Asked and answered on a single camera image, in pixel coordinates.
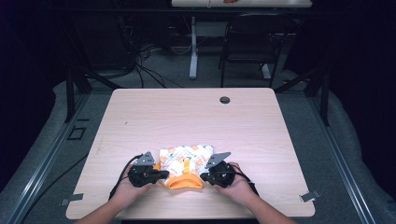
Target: baby clothing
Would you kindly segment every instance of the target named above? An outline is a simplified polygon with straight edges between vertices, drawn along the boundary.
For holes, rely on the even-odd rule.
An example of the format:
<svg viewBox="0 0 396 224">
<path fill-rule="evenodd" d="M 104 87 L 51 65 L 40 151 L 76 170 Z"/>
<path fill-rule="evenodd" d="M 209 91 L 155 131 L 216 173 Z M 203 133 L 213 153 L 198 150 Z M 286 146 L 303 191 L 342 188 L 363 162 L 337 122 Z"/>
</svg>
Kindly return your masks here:
<svg viewBox="0 0 396 224">
<path fill-rule="evenodd" d="M 213 147 L 208 145 L 169 147 L 160 150 L 161 170 L 169 171 L 162 179 L 169 189 L 201 189 L 205 182 L 201 173 L 207 173 L 206 163 L 213 155 Z"/>
</svg>

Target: person's left hand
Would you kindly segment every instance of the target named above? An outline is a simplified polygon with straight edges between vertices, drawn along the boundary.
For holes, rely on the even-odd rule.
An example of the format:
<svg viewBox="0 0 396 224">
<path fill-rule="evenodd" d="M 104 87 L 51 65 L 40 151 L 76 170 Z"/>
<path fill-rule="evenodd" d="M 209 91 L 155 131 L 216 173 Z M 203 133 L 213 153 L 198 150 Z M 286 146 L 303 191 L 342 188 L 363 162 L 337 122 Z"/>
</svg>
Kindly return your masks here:
<svg viewBox="0 0 396 224">
<path fill-rule="evenodd" d="M 113 197 L 110 199 L 110 202 L 117 203 L 120 206 L 121 210 L 128 207 L 131 203 L 133 203 L 141 194 L 149 191 L 152 188 L 152 184 L 149 183 L 141 188 L 137 188 L 131 184 L 129 178 L 126 177 L 128 175 L 129 170 L 132 168 L 132 165 L 129 165 L 125 170 L 125 173 L 122 176 L 122 180 L 117 187 L 116 192 Z"/>
</svg>

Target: light wood surface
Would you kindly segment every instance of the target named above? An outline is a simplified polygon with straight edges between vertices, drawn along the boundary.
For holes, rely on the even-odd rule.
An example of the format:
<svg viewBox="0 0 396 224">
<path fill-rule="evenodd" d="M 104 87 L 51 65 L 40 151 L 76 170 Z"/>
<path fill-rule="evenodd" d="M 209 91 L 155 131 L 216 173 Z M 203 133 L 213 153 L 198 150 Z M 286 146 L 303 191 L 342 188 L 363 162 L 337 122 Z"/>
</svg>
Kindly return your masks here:
<svg viewBox="0 0 396 224">
<path fill-rule="evenodd" d="M 231 99 L 228 104 L 219 101 Z M 312 202 L 290 136 L 271 89 L 145 89 L 116 90 L 93 141 L 66 215 L 84 217 L 105 203 L 125 163 L 150 151 L 206 144 L 215 153 L 232 152 L 265 201 L 289 217 L 310 217 Z M 161 185 L 119 214 L 122 219 L 196 219 L 252 217 L 250 212 L 203 189 L 167 189 Z"/>
<path fill-rule="evenodd" d="M 224 3 L 223 0 L 172 0 L 173 7 L 311 7 L 310 0 L 238 0 Z"/>
</svg>

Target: gray tape piece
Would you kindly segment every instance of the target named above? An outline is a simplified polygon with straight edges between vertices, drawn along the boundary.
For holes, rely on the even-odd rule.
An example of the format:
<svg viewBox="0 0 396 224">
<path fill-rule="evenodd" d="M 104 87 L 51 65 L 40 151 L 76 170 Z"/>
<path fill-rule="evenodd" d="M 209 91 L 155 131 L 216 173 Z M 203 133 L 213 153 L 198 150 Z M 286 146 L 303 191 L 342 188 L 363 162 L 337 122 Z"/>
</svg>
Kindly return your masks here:
<svg viewBox="0 0 396 224">
<path fill-rule="evenodd" d="M 320 197 L 321 194 L 317 191 L 314 190 L 312 192 L 308 192 L 305 195 L 300 195 L 301 200 L 303 200 L 303 202 L 309 202 L 309 201 L 314 201 L 316 198 Z"/>
<path fill-rule="evenodd" d="M 59 205 L 66 206 L 66 205 L 69 205 L 70 202 L 82 200 L 83 195 L 84 194 L 73 194 L 72 196 L 70 196 L 67 199 L 61 199 L 61 201 L 59 202 Z"/>
</svg>

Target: folded shirt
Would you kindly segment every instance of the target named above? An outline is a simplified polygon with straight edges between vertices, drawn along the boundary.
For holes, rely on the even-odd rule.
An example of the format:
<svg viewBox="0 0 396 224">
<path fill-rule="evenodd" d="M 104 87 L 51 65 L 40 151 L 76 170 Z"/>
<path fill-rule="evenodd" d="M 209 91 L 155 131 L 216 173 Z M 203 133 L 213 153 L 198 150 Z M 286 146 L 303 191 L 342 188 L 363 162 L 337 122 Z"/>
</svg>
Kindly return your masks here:
<svg viewBox="0 0 396 224">
<path fill-rule="evenodd" d="M 159 169 L 168 171 L 169 176 L 161 181 L 169 189 L 201 189 L 205 182 L 200 174 L 208 172 L 205 166 L 212 155 L 209 145 L 162 148 Z"/>
</svg>

